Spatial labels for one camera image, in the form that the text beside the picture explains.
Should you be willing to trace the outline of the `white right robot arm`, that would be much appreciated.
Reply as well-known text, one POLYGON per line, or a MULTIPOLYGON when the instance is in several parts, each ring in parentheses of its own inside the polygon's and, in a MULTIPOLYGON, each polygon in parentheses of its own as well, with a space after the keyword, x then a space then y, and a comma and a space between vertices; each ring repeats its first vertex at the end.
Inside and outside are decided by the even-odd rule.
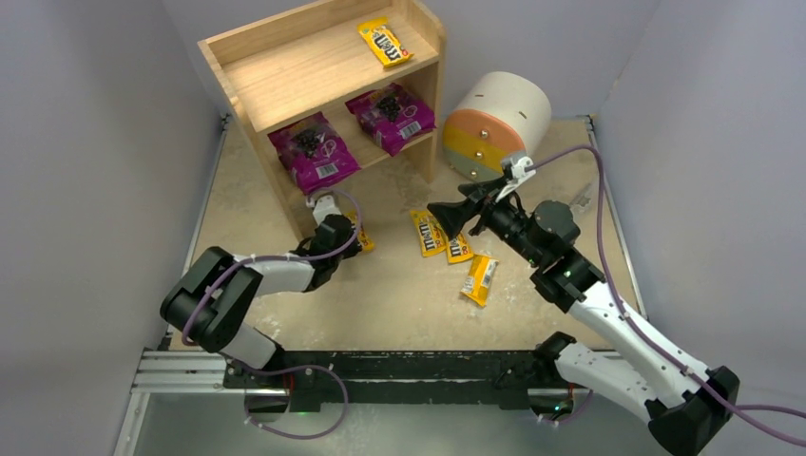
POLYGON ((620 361, 596 356, 568 334, 557 332, 535 352, 541 369, 592 388, 643 421, 672 455, 698 455, 731 419, 738 377, 726 367, 710 368, 680 349, 610 290, 593 262, 574 246, 581 230, 570 208, 540 202, 532 213, 516 193, 502 194, 503 180, 459 186, 461 202, 432 202, 427 208, 449 238, 476 219, 470 234, 492 231, 534 272, 537 293, 610 343, 620 361))

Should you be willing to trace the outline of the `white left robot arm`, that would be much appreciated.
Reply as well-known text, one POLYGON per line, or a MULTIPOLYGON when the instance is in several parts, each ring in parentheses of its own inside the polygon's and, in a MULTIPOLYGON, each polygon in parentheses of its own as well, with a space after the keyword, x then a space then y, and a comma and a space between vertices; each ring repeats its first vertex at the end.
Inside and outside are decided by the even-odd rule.
POLYGON ((361 252, 355 225, 328 215, 312 237, 281 256, 234 256, 210 247, 167 294, 160 316, 206 352, 252 370, 279 370, 282 346, 245 322, 253 300, 279 293, 310 293, 327 283, 342 260, 361 252))

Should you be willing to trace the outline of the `purple candy bag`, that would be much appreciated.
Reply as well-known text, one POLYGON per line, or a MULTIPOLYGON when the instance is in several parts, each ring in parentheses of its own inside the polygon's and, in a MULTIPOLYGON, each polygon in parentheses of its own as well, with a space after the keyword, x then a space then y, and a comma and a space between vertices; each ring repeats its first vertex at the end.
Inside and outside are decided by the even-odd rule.
POLYGON ((268 139, 304 195, 337 184, 361 169, 321 111, 269 133, 268 139))
POLYGON ((436 128, 432 109, 395 83, 365 92, 345 106, 362 131, 390 156, 436 128))

